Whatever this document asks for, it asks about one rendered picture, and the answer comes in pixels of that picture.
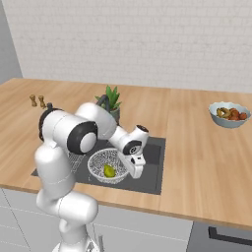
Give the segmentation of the white cupboard door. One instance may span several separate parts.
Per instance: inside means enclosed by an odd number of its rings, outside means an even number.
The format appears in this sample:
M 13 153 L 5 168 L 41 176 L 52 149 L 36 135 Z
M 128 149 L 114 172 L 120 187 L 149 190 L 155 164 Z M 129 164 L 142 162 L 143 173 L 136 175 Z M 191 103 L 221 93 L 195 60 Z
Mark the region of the white cupboard door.
M 193 222 L 100 206 L 94 233 L 104 252 L 186 252 Z

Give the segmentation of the green yellow pear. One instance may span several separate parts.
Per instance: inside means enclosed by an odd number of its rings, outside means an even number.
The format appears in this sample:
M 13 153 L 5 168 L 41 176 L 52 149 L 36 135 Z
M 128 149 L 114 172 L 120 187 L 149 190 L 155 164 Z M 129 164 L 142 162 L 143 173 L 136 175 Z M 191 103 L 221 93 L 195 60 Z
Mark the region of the green yellow pear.
M 104 166 L 104 176 L 108 178 L 112 178 L 115 176 L 115 168 L 106 164 Z

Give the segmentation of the grey dishwasher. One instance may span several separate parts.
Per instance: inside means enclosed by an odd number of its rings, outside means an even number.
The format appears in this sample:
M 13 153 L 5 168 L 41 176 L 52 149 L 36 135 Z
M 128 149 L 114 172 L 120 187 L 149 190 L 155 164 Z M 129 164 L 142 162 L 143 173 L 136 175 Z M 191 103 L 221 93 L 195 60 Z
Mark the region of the grey dishwasher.
M 194 222 L 186 252 L 252 252 L 252 246 L 211 239 L 208 233 L 209 226 L 215 227 L 218 234 L 252 240 L 250 230 Z

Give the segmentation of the yellow green fruit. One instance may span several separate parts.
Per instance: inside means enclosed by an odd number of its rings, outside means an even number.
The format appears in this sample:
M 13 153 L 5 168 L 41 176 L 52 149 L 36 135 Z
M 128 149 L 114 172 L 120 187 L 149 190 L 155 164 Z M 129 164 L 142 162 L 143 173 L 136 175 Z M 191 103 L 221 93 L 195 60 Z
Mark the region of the yellow green fruit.
M 225 107 L 221 107 L 217 109 L 217 116 L 219 118 L 228 118 L 230 114 L 231 114 L 230 110 Z

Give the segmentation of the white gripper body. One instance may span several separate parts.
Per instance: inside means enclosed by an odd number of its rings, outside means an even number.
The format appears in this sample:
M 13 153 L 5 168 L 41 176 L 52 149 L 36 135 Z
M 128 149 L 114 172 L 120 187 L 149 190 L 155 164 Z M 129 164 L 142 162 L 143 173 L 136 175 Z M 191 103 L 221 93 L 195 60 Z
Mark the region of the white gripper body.
M 118 157 L 134 179 L 141 177 L 145 165 L 145 159 L 143 155 L 119 155 Z

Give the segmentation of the white mesh colander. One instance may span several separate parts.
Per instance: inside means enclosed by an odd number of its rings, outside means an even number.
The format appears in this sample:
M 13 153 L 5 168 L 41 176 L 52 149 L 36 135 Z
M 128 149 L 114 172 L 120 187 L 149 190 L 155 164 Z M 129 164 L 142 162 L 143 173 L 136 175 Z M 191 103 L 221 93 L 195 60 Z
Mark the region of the white mesh colander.
M 108 178 L 104 176 L 104 166 L 108 164 L 115 168 L 115 176 Z M 117 184 L 128 175 L 128 170 L 119 159 L 117 150 L 107 148 L 95 152 L 88 160 L 88 169 L 93 177 L 99 182 L 107 184 Z

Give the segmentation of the white drawer stack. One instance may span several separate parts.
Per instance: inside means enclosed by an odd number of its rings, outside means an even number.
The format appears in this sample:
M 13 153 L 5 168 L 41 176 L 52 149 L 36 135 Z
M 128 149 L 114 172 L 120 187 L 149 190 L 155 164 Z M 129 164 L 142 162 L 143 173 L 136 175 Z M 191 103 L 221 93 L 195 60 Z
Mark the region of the white drawer stack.
M 59 220 L 36 206 L 36 195 L 0 188 L 0 252 L 52 252 Z

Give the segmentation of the green potted plant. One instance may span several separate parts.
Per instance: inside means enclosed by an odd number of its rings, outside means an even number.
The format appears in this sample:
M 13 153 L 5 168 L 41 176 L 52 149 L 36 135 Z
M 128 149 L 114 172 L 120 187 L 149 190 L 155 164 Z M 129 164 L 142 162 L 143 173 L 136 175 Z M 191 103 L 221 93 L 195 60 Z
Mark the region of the green potted plant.
M 120 93 L 117 91 L 117 88 L 112 89 L 110 86 L 107 86 L 105 89 L 105 95 L 109 98 L 110 103 L 110 111 L 108 111 L 116 122 L 120 120 L 120 104 L 121 102 L 118 101 L 120 97 Z

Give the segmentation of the dark grey sink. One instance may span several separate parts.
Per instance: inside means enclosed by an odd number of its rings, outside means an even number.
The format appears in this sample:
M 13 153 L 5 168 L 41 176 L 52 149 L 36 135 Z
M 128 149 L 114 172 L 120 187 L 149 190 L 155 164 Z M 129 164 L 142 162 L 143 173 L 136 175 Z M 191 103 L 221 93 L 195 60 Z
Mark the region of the dark grey sink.
M 142 175 L 139 179 L 133 179 L 128 174 L 117 184 L 99 182 L 88 170 L 89 157 L 96 151 L 111 148 L 108 141 L 98 140 L 94 148 L 85 156 L 69 154 L 69 160 L 74 167 L 78 183 L 92 184 L 103 187 L 123 189 L 159 195 L 161 193 L 163 161 L 165 151 L 165 138 L 150 137 L 144 148 L 143 155 L 146 160 Z

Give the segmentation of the pale blue fruit bowl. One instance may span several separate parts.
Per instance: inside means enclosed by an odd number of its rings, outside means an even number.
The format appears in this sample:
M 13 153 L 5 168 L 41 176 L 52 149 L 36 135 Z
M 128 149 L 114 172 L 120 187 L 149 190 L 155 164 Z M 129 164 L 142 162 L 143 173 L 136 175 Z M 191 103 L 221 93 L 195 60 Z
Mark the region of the pale blue fruit bowl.
M 217 116 L 217 109 L 221 107 L 225 107 L 229 110 L 235 108 L 239 111 L 239 114 L 245 112 L 247 114 L 247 119 L 229 120 L 228 118 L 219 118 Z M 223 128 L 238 128 L 251 118 L 251 112 L 245 106 L 233 102 L 214 102 L 209 106 L 209 111 L 213 121 Z

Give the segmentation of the dark grey sink faucet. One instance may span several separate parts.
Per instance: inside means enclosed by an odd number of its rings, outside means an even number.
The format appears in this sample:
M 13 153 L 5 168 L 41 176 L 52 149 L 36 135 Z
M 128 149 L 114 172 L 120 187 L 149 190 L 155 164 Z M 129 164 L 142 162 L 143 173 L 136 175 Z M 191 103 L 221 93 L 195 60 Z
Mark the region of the dark grey sink faucet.
M 96 104 L 99 106 L 102 106 L 103 104 L 105 104 L 105 110 L 110 111 L 109 98 L 106 94 L 103 94 Z

